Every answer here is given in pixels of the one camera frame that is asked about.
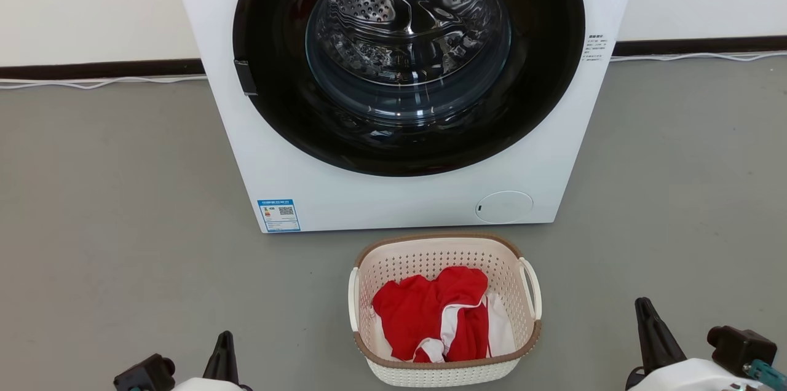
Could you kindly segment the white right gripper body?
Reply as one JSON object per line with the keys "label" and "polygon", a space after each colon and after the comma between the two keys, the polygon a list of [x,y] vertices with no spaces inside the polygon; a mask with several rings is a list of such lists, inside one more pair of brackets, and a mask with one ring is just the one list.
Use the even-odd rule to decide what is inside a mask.
{"label": "white right gripper body", "polygon": [[711,360],[689,358],[655,369],[628,391],[764,391],[764,384],[731,374]]}

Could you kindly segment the steel washing machine drum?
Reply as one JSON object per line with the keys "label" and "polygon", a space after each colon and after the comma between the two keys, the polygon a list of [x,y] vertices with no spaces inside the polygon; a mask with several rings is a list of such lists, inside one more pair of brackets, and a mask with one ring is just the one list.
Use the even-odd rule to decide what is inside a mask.
{"label": "steel washing machine drum", "polygon": [[474,105],[508,60],[503,0],[319,0],[306,60],[337,104],[373,122],[424,123]]}

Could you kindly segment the cream perforated laundry basket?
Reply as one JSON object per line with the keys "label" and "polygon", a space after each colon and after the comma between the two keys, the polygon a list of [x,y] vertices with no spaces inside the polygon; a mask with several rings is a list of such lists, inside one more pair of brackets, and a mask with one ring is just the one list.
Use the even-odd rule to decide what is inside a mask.
{"label": "cream perforated laundry basket", "polygon": [[[372,336],[376,293],[387,282],[415,275],[431,281],[448,267],[486,274],[487,293],[500,296],[517,350],[467,362],[411,363],[379,357]],[[347,304],[352,335],[369,368],[384,383],[399,387],[453,387],[502,379],[534,348],[542,331],[542,290],[534,268],[508,240],[488,234],[411,236],[376,243],[360,253],[352,268]]]}

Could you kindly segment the white washing machine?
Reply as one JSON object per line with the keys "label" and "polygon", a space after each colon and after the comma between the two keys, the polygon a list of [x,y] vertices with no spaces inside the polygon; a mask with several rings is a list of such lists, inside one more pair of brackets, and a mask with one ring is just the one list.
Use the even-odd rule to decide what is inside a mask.
{"label": "white washing machine", "polygon": [[480,226],[480,200],[520,191],[533,209],[519,223],[551,223],[587,132],[613,49],[582,61],[587,36],[617,41],[629,0],[587,0],[578,71],[553,111],[528,135],[484,161],[421,177],[380,177],[326,164],[290,144],[259,115],[234,68],[239,0],[182,0],[200,60],[261,228],[258,200],[292,199],[301,232]]}

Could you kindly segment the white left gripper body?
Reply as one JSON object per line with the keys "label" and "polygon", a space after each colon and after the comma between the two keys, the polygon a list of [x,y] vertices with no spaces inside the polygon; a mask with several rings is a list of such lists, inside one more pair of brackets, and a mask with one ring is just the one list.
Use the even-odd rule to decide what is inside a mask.
{"label": "white left gripper body", "polygon": [[171,391],[248,391],[248,389],[232,380],[192,377],[177,384]]}

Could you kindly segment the blue energy label sticker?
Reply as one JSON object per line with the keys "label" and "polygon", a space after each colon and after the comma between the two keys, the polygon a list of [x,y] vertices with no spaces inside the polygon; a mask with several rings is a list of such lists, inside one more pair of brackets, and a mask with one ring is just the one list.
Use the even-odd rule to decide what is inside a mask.
{"label": "blue energy label sticker", "polygon": [[261,230],[274,232],[301,232],[298,213],[292,199],[258,200]]}

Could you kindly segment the red garment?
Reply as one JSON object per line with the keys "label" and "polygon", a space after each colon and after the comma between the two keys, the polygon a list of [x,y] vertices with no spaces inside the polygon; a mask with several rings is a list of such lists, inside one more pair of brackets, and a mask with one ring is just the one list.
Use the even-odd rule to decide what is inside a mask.
{"label": "red garment", "polygon": [[372,299],[391,355],[405,362],[466,362],[489,349],[488,278],[478,269],[445,268],[383,285]]}

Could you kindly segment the round white filter cover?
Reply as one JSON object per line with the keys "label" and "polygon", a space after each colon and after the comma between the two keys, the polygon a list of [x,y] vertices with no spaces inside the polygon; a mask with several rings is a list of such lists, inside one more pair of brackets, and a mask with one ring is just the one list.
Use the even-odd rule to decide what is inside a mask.
{"label": "round white filter cover", "polygon": [[533,209],[533,200],[520,191],[500,191],[482,198],[476,205],[477,217],[489,224],[519,223]]}

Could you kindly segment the black round washing machine door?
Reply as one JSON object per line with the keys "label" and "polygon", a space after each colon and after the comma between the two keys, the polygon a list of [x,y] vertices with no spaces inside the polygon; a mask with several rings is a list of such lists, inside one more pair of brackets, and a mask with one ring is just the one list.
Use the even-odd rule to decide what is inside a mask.
{"label": "black round washing machine door", "polygon": [[474,105],[424,123],[373,122],[340,107],[306,60],[307,21],[319,0],[239,0],[234,60],[258,89],[248,97],[290,144],[331,166],[380,177],[421,177],[484,161],[531,133],[578,71],[587,0],[503,0],[508,60]]}

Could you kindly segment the printed text sticker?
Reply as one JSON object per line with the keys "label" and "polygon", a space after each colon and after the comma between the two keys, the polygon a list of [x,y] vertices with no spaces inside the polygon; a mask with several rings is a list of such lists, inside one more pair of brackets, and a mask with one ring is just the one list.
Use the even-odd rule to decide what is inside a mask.
{"label": "printed text sticker", "polygon": [[613,47],[615,47],[614,38],[605,34],[590,34],[585,41],[581,60],[602,61],[606,57],[607,51]]}

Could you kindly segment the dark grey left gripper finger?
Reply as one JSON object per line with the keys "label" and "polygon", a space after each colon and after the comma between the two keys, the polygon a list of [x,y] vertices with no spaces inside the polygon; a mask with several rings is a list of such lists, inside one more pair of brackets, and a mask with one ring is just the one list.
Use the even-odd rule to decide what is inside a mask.
{"label": "dark grey left gripper finger", "polygon": [[233,384],[240,383],[232,332],[224,331],[218,335],[202,377]]}

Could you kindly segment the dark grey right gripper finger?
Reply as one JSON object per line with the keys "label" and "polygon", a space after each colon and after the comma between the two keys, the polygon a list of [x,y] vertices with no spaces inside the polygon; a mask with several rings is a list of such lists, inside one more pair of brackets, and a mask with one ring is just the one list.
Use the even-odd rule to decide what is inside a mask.
{"label": "dark grey right gripper finger", "polygon": [[635,313],[644,374],[687,360],[651,299],[635,299]]}

